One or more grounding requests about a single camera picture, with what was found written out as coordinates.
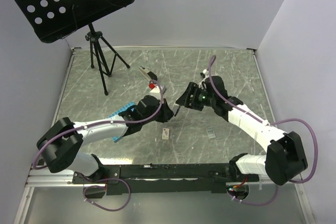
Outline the beige black large stapler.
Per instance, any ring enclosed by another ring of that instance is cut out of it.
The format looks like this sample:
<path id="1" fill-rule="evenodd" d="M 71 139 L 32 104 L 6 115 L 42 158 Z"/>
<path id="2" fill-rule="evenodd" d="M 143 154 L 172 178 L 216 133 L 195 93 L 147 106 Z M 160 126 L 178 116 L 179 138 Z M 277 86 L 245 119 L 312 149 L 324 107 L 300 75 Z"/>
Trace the beige black large stapler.
<path id="1" fill-rule="evenodd" d="M 143 67 L 143 66 L 139 66 L 139 72 L 147 79 L 147 81 L 149 82 L 149 88 L 150 89 L 154 89 L 156 86 L 156 83 L 158 81 L 158 78 L 156 76 L 156 74 L 154 74 L 152 71 L 150 71 L 149 69 Z"/>

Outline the pale green small stapler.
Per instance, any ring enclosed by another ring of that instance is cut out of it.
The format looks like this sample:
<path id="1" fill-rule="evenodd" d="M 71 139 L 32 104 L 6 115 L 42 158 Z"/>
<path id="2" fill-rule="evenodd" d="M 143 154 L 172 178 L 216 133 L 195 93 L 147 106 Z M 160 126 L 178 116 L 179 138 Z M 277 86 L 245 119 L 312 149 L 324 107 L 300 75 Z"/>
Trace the pale green small stapler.
<path id="1" fill-rule="evenodd" d="M 179 110 L 180 110 L 181 106 L 178 104 L 174 104 L 173 107 L 171 108 L 172 112 L 173 112 L 173 116 L 177 116 Z"/>

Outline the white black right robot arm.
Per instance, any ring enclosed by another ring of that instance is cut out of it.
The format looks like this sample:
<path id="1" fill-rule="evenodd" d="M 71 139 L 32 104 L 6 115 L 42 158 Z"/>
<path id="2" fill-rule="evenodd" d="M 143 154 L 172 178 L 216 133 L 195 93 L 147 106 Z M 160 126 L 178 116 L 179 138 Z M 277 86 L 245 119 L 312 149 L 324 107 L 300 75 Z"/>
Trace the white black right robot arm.
<path id="1" fill-rule="evenodd" d="M 308 162 L 301 137 L 272 126 L 237 97 L 229 96 L 221 77 L 207 77 L 201 83 L 190 82 L 175 101 L 179 106 L 203 110 L 208 106 L 216 115 L 240 128 L 266 152 L 265 155 L 240 154 L 230 160 L 229 175 L 235 181 L 247 175 L 268 176 L 283 185 L 307 169 Z"/>

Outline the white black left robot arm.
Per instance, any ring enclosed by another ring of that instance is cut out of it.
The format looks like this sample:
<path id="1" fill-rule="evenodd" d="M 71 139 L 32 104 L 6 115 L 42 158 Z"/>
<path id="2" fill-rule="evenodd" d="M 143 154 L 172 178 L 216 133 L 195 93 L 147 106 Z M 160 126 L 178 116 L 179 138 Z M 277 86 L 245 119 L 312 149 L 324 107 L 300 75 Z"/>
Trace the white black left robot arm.
<path id="1" fill-rule="evenodd" d="M 145 124 L 168 122 L 174 115 L 166 99 L 146 95 L 139 103 L 130 102 L 102 120 L 72 122 L 68 117 L 62 118 L 37 142 L 38 154 L 33 167 L 38 168 L 37 161 L 42 157 L 51 173 L 69 169 L 98 183 L 107 177 L 107 169 L 96 155 L 82 153 L 81 146 L 105 138 L 117 142 L 139 132 Z"/>

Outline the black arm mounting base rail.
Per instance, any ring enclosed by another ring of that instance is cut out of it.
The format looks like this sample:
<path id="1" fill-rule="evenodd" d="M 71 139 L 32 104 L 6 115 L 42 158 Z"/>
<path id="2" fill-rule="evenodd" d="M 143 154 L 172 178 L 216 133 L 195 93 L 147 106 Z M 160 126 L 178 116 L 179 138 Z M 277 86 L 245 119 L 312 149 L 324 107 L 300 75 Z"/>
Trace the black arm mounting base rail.
<path id="1" fill-rule="evenodd" d="M 127 182 L 132 193 L 174 193 L 210 191 L 226 193 L 226 186 L 258 182 L 256 174 L 244 175 L 229 163 L 208 164 L 150 164 L 150 165 L 103 165 L 101 177 L 86 179 L 79 172 L 73 176 L 73 184 L 106 185 L 107 195 L 128 192 L 120 182 Z"/>

